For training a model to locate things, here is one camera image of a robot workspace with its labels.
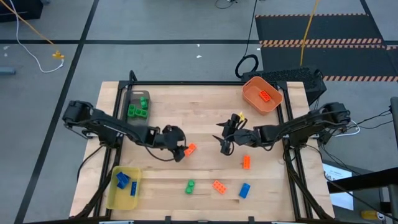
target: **blue lego brick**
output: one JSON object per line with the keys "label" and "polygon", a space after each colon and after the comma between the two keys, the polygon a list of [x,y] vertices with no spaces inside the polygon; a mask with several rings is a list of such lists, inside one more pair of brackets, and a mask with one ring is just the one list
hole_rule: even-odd
{"label": "blue lego brick", "polygon": [[129,184],[130,177],[128,175],[120,172],[120,173],[116,174],[116,177],[119,180],[118,187],[120,189],[124,189],[127,186],[127,184]]}
{"label": "blue lego brick", "polygon": [[239,196],[241,196],[242,198],[246,198],[248,196],[249,190],[250,190],[250,185],[247,183],[243,183]]}
{"label": "blue lego brick", "polygon": [[131,193],[130,193],[130,195],[131,196],[136,196],[136,190],[137,190],[137,182],[133,181],[131,183]]}

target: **orange block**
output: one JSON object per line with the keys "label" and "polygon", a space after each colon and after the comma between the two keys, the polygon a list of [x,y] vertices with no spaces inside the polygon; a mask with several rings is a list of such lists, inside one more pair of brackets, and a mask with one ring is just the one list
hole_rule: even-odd
{"label": "orange block", "polygon": [[261,99],[263,99],[265,102],[268,102],[271,99],[271,97],[268,95],[268,93],[264,90],[261,90],[259,95],[260,95]]}
{"label": "orange block", "polygon": [[185,156],[189,156],[191,153],[193,153],[193,151],[197,148],[197,146],[193,143],[191,143],[188,146],[188,149],[184,150]]}
{"label": "orange block", "polygon": [[220,193],[220,194],[224,194],[226,191],[226,187],[220,183],[218,180],[214,181],[213,183],[213,187]]}
{"label": "orange block", "polygon": [[250,156],[243,156],[243,169],[250,169]]}

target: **orange bin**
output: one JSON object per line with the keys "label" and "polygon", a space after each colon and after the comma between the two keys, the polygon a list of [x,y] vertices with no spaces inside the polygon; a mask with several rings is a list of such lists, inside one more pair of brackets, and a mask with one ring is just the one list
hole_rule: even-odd
{"label": "orange bin", "polygon": [[[262,90],[271,97],[269,101],[265,102],[260,97],[260,91]],[[242,91],[244,100],[262,115],[274,110],[283,100],[282,94],[261,77],[251,78],[243,85]]]}

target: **yellow container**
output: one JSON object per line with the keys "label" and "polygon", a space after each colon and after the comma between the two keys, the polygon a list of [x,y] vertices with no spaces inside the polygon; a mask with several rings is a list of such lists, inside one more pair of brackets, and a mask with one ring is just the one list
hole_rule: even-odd
{"label": "yellow container", "polygon": [[[130,177],[130,182],[124,189],[117,187],[119,180],[116,174],[122,172]],[[138,191],[141,180],[141,170],[137,167],[116,166],[112,170],[112,178],[109,186],[106,208],[117,210],[132,210],[138,203]],[[131,196],[131,184],[137,182],[136,195]]]}

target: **wooden table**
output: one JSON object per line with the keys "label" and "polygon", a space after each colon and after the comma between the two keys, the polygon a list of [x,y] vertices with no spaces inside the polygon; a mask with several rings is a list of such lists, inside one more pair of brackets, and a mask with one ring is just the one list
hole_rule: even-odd
{"label": "wooden table", "polygon": [[[107,114],[113,113],[117,82],[103,82],[96,107]],[[288,83],[294,117],[308,112],[308,103],[302,83]],[[192,85],[137,85],[133,90],[150,93],[152,109],[149,125],[163,128],[167,124],[182,128],[187,144],[197,145],[196,151],[181,162],[162,162],[154,159],[140,146],[125,138],[121,166],[139,167],[143,179],[139,202],[135,210],[112,212],[113,220],[213,220],[294,221],[289,180],[282,160],[282,143],[271,152],[262,148],[236,146],[231,156],[220,153],[220,144],[211,135],[221,136],[222,127],[232,113],[243,112],[248,119],[246,128],[265,124],[278,124],[276,111],[261,116],[243,99],[241,86]],[[285,103],[282,102],[287,120]],[[317,147],[315,140],[308,145]],[[98,148],[98,140],[90,139],[85,157]],[[169,151],[152,149],[161,158],[171,158]],[[251,156],[251,170],[242,169],[243,155]],[[320,155],[311,148],[301,150],[308,189],[325,211],[334,216]],[[98,188],[104,150],[91,158],[81,170],[70,215],[82,210]],[[187,181],[196,181],[193,195],[185,194]],[[211,184],[219,180],[227,186],[224,195]],[[251,185],[248,197],[238,193],[243,183]],[[302,194],[298,190],[300,210],[305,216]],[[103,197],[101,214],[104,215],[108,190]]]}

